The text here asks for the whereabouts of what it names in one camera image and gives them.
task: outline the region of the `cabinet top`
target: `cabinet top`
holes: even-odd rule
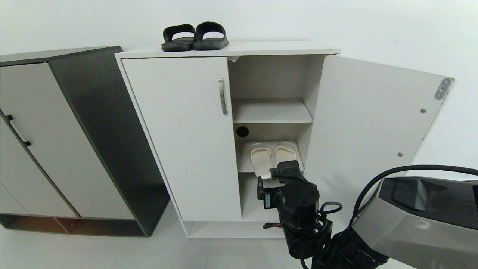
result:
[[[340,49],[316,44],[312,41],[261,41],[230,42],[220,50],[164,52],[161,46],[140,48],[116,53],[116,58],[163,58],[163,57],[214,57],[246,55],[300,55],[338,54]]]
[[[120,46],[101,46],[86,48],[69,48],[45,51],[34,51],[26,53],[0,55],[0,66],[15,66],[26,64],[46,63],[68,57],[80,56],[89,53],[96,53],[111,49],[121,49]]]

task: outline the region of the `shoe cabinet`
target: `shoe cabinet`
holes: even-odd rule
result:
[[[0,56],[0,224],[150,236],[168,201],[116,47]]]
[[[342,202],[411,163],[454,78],[349,59],[311,42],[231,42],[217,51],[116,54],[130,97],[188,237],[276,238],[256,198],[248,153],[296,145],[321,203]]]

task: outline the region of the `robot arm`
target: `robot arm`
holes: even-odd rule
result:
[[[284,230],[289,253],[312,257],[312,269],[374,269],[394,258],[418,269],[478,268],[478,183],[424,177],[384,178],[392,173],[451,170],[478,175],[478,170],[450,166],[407,166],[374,178],[360,194],[350,225],[331,236],[332,222],[319,192],[305,180],[295,161],[271,170],[283,187],[264,188],[258,198],[264,208],[277,208],[280,223],[264,228]],[[378,183],[372,198],[360,204]]]

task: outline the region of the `black handle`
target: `black handle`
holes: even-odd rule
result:
[[[13,134],[25,145],[25,146],[31,146],[32,144],[30,143],[30,141],[23,141],[23,139],[20,138],[20,135],[18,135],[18,132],[17,130],[15,130],[15,128],[13,127],[13,125],[11,124],[11,121],[13,120],[13,116],[12,115],[7,115],[7,124],[9,125],[10,129],[13,131]]]

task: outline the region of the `floor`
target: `floor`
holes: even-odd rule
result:
[[[168,205],[150,238],[55,235],[0,226],[0,269],[299,269],[282,239],[187,239]],[[380,269],[409,269],[391,260]]]

